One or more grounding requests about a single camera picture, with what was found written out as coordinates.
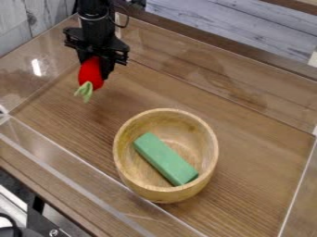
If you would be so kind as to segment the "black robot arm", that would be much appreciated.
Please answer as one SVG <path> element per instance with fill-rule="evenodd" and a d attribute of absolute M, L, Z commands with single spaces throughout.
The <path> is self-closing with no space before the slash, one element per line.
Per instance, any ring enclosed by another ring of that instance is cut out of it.
<path fill-rule="evenodd" d="M 98 69 L 106 80 L 116 65 L 128 64 L 130 46 L 116 35 L 116 28 L 125 28 L 128 23 L 116 23 L 113 0 L 78 0 L 77 11 L 81 26 L 63 29 L 65 45 L 75 49 L 81 63 L 94 57 L 99 60 Z"/>

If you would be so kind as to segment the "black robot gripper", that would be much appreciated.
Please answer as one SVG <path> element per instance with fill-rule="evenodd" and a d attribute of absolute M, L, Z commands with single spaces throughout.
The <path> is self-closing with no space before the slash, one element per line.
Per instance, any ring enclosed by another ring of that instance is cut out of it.
<path fill-rule="evenodd" d="M 77 50 L 79 62 L 83 63 L 93 56 L 99 56 L 102 79 L 109 78 L 116 63 L 126 65 L 129 59 L 129 45 L 116 35 L 116 24 L 110 18 L 79 19 L 81 27 L 63 29 L 65 45 Z"/>

